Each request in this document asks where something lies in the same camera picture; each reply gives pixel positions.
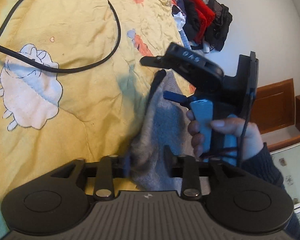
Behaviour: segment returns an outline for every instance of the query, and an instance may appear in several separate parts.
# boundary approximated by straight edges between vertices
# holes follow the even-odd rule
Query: black cable
[[[5,18],[3,24],[1,25],[0,27],[0,37],[5,29],[5,27],[7,26],[9,20],[11,19],[13,13],[15,12],[15,10],[18,8],[18,6],[23,2],[24,0],[18,0],[15,5],[12,7],[12,9],[10,10],[10,12],[8,13],[7,17]],[[38,69],[41,69],[41,70],[44,70],[44,71],[47,71],[47,72],[53,72],[53,73],[66,73],[66,74],[70,74],[70,73],[77,73],[77,72],[81,72],[81,71],[84,71],[84,70],[88,70],[88,69],[91,69],[91,68],[94,68],[96,66],[99,66],[101,64],[103,64],[104,62],[106,62],[108,59],[110,59],[112,57],[112,55],[116,52],[116,50],[118,49],[119,47],[119,44],[120,44],[120,39],[121,39],[121,27],[120,27],[120,22],[119,22],[119,18],[118,18],[118,15],[116,13],[116,11],[114,10],[114,7],[112,6],[112,4],[110,3],[110,1],[108,0],[108,4],[114,14],[114,19],[117,23],[117,28],[118,28],[118,37],[117,37],[117,41],[116,41],[116,44],[113,48],[113,50],[109,53],[108,56],[106,56],[105,58],[103,58],[102,60],[98,61],[98,62],[95,62],[93,64],[90,64],[90,65],[86,65],[86,66],[83,66],[83,67],[78,67],[78,68],[68,68],[68,69],[60,69],[60,68],[53,68],[53,67],[49,67],[49,66],[46,66],[46,65],[43,65],[43,64],[40,64],[38,62],[35,62],[34,60],[31,60],[13,50],[10,50],[10,49],[7,49],[3,46],[0,46],[0,52],[4,53],[4,54],[7,54],[11,57],[14,57],[16,59],[19,59],[33,67],[36,67]]]
[[[228,154],[222,154],[220,152],[217,153],[212,153],[212,152],[207,152],[207,155],[205,155],[204,153],[202,155],[200,155],[199,159],[210,159],[210,158],[231,158],[231,159],[237,159],[237,156],[231,156]]]
[[[240,136],[239,147],[238,147],[237,167],[240,167],[241,166],[241,162],[242,162],[243,139],[244,139],[244,136],[246,134],[248,123],[250,121],[251,107],[252,107],[252,103],[253,103],[253,98],[254,98],[253,93],[250,93],[249,99],[248,99],[249,101],[248,101],[248,109],[247,109],[246,120],[244,122],[244,126],[243,126],[242,133],[241,133],[241,136]]]

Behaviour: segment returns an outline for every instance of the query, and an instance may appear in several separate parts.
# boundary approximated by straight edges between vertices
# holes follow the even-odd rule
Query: wooden door
[[[250,120],[258,125],[261,134],[294,125],[293,79],[259,87]]]

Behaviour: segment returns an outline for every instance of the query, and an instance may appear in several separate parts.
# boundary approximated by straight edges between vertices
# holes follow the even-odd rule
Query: silver button
[[[99,189],[96,191],[98,197],[109,197],[111,196],[111,191],[109,189]]]
[[[187,197],[197,197],[199,196],[200,192],[194,188],[187,188],[184,190],[183,194],[185,194]]]

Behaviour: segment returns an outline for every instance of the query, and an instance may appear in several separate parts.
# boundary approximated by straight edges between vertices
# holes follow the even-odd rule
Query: logo
[[[144,195],[144,197],[145,197],[146,199],[149,199],[149,198],[153,197],[153,195],[151,195],[150,193],[147,193],[147,194]]]
[[[194,60],[194,62],[199,62],[199,61],[200,61],[200,58],[199,58],[199,57],[194,57],[193,54],[190,54],[190,55],[189,55],[189,52],[188,52],[188,51],[184,51],[184,52],[182,53],[182,55],[185,56],[185,57],[188,57],[188,58],[191,59],[191,60]]]

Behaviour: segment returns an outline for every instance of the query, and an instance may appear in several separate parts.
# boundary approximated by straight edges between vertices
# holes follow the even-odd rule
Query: gray blanket
[[[161,70],[151,87],[142,129],[129,149],[131,175],[139,189],[177,190],[180,193],[182,180],[168,176],[163,160],[163,148],[169,145],[174,155],[193,156],[191,136],[187,132],[189,120],[186,118],[186,108],[163,98],[165,90],[181,93],[173,72],[167,71],[165,74],[165,71]],[[201,186],[202,193],[208,194],[206,179],[202,178]]]

